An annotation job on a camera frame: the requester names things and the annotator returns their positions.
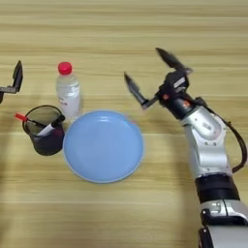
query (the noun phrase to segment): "bottle label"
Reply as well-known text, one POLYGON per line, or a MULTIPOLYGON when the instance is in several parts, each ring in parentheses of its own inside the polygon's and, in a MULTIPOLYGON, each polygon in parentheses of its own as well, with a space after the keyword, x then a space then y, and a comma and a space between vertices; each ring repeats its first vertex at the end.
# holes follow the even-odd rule
POLYGON ((80 114, 80 94, 79 92, 70 97, 59 97, 62 113, 66 118, 77 117, 80 114))

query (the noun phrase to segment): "red bottle cap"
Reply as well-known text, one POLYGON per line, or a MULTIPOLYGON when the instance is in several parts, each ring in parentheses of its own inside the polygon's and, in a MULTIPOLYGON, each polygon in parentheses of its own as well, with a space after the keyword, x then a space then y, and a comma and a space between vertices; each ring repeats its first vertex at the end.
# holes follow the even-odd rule
POLYGON ((69 62, 61 62, 58 65, 58 71, 61 75, 68 75, 73 71, 72 64, 69 62))

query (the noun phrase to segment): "wood grain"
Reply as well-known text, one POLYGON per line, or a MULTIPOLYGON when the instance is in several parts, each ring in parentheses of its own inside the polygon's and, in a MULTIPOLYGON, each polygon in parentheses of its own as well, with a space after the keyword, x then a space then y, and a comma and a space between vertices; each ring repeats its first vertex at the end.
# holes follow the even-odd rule
MULTIPOLYGON (((248 2, 245 0, 0 0, 1 85, 18 59, 24 82, 0 111, 0 247, 197 247, 199 202, 176 120, 140 110, 127 71, 151 97, 169 69, 154 47, 193 67, 189 92, 204 96, 248 140, 248 2), (144 135, 145 157, 129 178, 96 185, 74 176, 61 153, 35 153, 16 111, 57 106, 56 66, 69 60, 83 111, 127 114, 144 135)), ((240 152, 228 133, 232 164, 240 152)), ((248 203, 248 171, 235 182, 248 203)))

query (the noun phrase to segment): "pen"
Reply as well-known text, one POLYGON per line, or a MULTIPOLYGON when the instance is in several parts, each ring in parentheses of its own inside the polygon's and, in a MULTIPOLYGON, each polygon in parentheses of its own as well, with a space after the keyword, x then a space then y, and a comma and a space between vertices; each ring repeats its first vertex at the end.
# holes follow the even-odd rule
POLYGON ((44 129, 38 133, 37 136, 43 137, 48 135, 51 131, 53 131, 61 122, 63 122, 66 119, 66 117, 61 114, 59 115, 54 121, 52 121, 50 124, 48 124, 44 129))
POLYGON ((24 121, 24 122, 33 123, 35 126, 40 127, 40 128, 45 128, 45 127, 46 127, 46 125, 44 125, 43 123, 40 123, 40 122, 38 122, 38 121, 36 121, 36 120, 31 120, 31 119, 29 119, 27 116, 22 115, 22 114, 20 114, 20 113, 16 113, 16 114, 15 114, 15 118, 17 118, 17 119, 19 119, 19 120, 22 120, 22 121, 24 121))

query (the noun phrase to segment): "blue plate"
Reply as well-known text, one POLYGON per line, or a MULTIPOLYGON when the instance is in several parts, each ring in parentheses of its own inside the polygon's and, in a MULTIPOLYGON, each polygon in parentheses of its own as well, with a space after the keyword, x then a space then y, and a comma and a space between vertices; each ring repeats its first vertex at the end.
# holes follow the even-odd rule
POLYGON ((63 150, 75 174, 91 182, 110 183, 137 169, 143 155, 143 139, 137 125, 124 115, 98 110, 72 124, 63 150))

